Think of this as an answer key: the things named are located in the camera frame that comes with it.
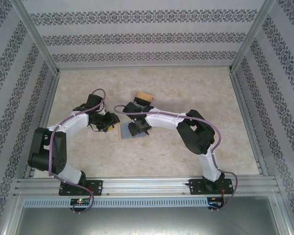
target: purple cable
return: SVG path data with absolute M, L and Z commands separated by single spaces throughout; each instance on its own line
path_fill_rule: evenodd
M 86 112 L 92 111 L 92 110 L 94 110 L 94 109 L 100 107 L 100 105 L 103 104 L 104 100 L 106 99 L 106 92 L 104 91 L 104 89 L 102 89 L 102 88 L 98 88 L 98 89 L 94 90 L 94 91 L 92 92 L 92 94 L 94 94 L 94 93 L 97 92 L 97 91 L 102 91 L 102 92 L 103 92 L 103 99 L 102 99 L 102 101 L 101 101 L 98 105 L 96 105 L 96 106 L 93 107 L 93 108 L 90 108 L 90 109 L 87 109 L 87 110 L 81 111 L 81 112 L 79 112 L 79 113 L 77 113 L 77 114 L 74 114 L 74 115 L 71 115 L 71 116 L 67 117 L 66 119 L 64 119 L 63 121 L 61 121 L 61 122 L 55 127 L 55 129 L 53 130 L 53 132 L 52 132 L 52 134 L 51 134 L 51 137 L 50 137 L 50 145 L 49 145 L 49 167 L 48 167 L 48 175 L 49 175 L 49 176 L 52 176 L 52 172 L 51 172 L 51 170 L 52 170 L 52 160 L 53 160 L 53 159 L 52 159 L 52 150 L 53 150 L 53 139 L 54 139 L 54 134 L 55 134 L 55 132 L 59 129 L 59 127 L 60 127 L 61 125 L 63 125 L 65 122 L 67 122 L 67 121 L 70 120 L 71 118 L 73 118 L 73 117 L 75 117 L 75 116 L 78 116 L 78 115 L 81 115 L 81 114 L 84 114 L 84 113 L 86 113 Z M 93 206 L 94 201 L 95 201 L 95 198 L 94 198 L 94 194 L 93 194 L 93 192 L 92 192 L 91 190 L 89 190 L 88 188 L 83 187 L 83 186 L 81 186 L 81 185 L 73 184 L 73 183 L 68 182 L 68 181 L 66 181 L 66 180 L 64 180 L 64 179 L 61 179 L 59 176 L 54 175 L 53 177 L 54 177 L 55 179 L 57 179 L 57 180 L 63 182 L 63 183 L 66 183 L 66 184 L 69 184 L 69 185 L 72 185 L 72 186 L 75 186 L 75 187 L 78 187 L 78 188 L 82 188 L 83 190 L 86 190 L 86 191 L 88 191 L 88 192 L 90 193 L 90 195 L 91 195 L 91 197 L 92 197 L 92 202 L 91 202 L 90 206 L 89 206 L 88 208 L 86 208 L 85 210 L 78 212 L 79 214 L 82 214 L 82 213 L 88 211 L 88 210 Z M 75 207 L 75 206 L 76 206 L 76 204 L 73 205 L 73 208 L 72 208 L 73 213 L 76 212 L 76 211 L 74 211 L 74 207 Z
M 230 196 L 228 202 L 222 207 L 219 209 L 219 211 L 223 210 L 233 199 L 233 196 L 236 192 L 236 189 L 237 189 L 237 186 L 238 186 L 238 178 L 236 176 L 236 174 L 234 174 L 233 172 L 231 171 L 225 171 L 225 170 L 221 170 L 217 163 L 216 163 L 216 159 L 215 159 L 215 155 L 214 155 L 214 151 L 215 149 L 220 145 L 221 143 L 221 132 L 220 130 L 212 123 L 204 120 L 204 119 L 200 119 L 200 118 L 197 118 L 197 117 L 188 117 L 188 116 L 179 116 L 179 115 L 176 115 L 176 114 L 169 114 L 169 113 L 166 113 L 166 112 L 141 112 L 141 113 L 125 113 L 125 112 L 122 112 L 122 111 L 119 111 L 117 110 L 118 107 L 125 107 L 125 105 L 117 105 L 115 106 L 113 109 L 116 113 L 119 113 L 119 114 L 125 114 L 125 115 L 138 115 L 138 114 L 143 114 L 143 115 L 147 115 L 147 114 L 162 114 L 162 115 L 167 115 L 167 116 L 170 116 L 170 117 L 174 117 L 174 118 L 183 118 L 183 119 L 190 119 L 190 120 L 197 120 L 197 121 L 200 121 L 200 122 L 203 122 L 203 123 L 206 123 L 207 125 L 210 125 L 215 131 L 216 133 L 218 134 L 218 142 L 216 143 L 216 145 L 211 149 L 211 156 L 212 156 L 212 161 L 214 163 L 214 166 L 215 168 L 222 172 L 222 173 L 225 173 L 225 174 L 232 174 L 235 178 L 235 187 L 234 187 L 234 190 L 233 190 L 233 193 L 232 195 Z

